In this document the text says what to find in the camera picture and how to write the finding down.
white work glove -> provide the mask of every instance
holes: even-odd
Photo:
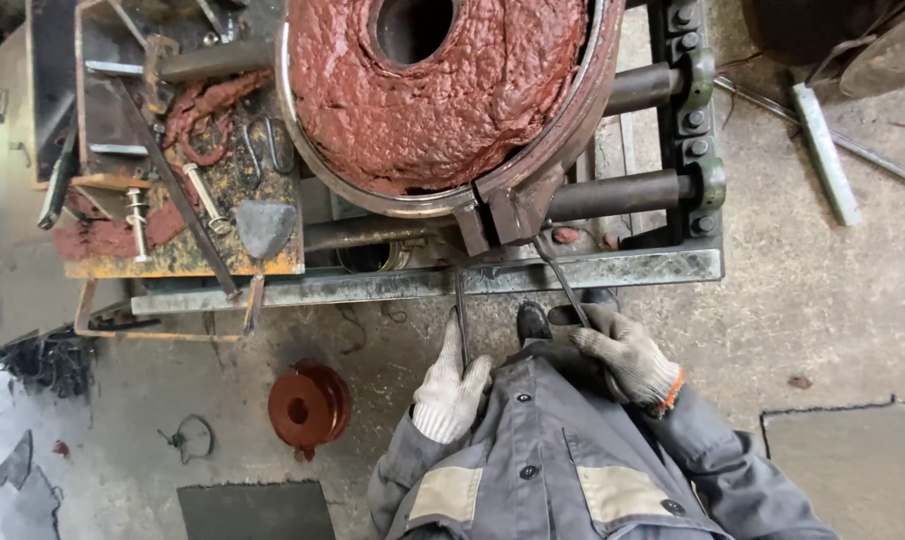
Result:
[[[666,359],[645,327],[622,313],[597,303],[583,303],[582,310],[595,329],[579,328],[570,338],[582,354],[605,364],[614,399],[656,417],[672,409],[683,385],[682,366]]]
[[[463,377],[462,334],[455,307],[446,322],[446,339],[439,359],[425,372],[413,400],[412,423],[424,436],[448,444],[464,436],[475,421],[493,359],[483,354],[470,362]]]

person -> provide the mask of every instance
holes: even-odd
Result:
[[[546,318],[524,303],[527,346],[494,371],[485,355],[464,370],[453,309],[439,358],[375,466],[375,537],[838,538],[614,296],[589,295],[592,329],[571,335],[574,348],[552,343],[548,325],[570,306]]]

metal bracket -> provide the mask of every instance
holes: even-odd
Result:
[[[98,287],[98,279],[86,279],[83,289],[79,293],[79,307],[76,309],[76,322],[74,325],[77,336],[90,338],[146,338],[146,339],[173,339],[182,341],[207,341],[235,343],[248,338],[255,332],[255,323],[258,321],[262,308],[262,297],[265,293],[265,277],[261,274],[254,276],[249,283],[249,298],[246,301],[246,316],[242,323],[242,333],[211,335],[207,333],[169,333],[160,331],[137,330],[106,330],[92,329],[89,327],[89,319],[92,316],[92,300],[95,298],[95,289]]]

jacket button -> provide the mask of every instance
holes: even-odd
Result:
[[[539,473],[539,467],[533,467],[532,465],[527,465],[522,467],[522,470],[519,471],[518,477],[523,479],[524,481],[530,480],[532,477]]]
[[[683,509],[683,506],[678,502],[676,503],[673,499],[665,498],[660,502],[660,505],[674,516],[683,517],[686,515],[686,509]]]

pipe hole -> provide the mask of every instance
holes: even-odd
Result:
[[[289,420],[292,420],[293,424],[305,424],[305,421],[309,418],[309,409],[301,398],[292,399],[288,413]]]
[[[389,60],[410,66],[439,49],[454,16],[453,0],[383,0],[376,39]]]

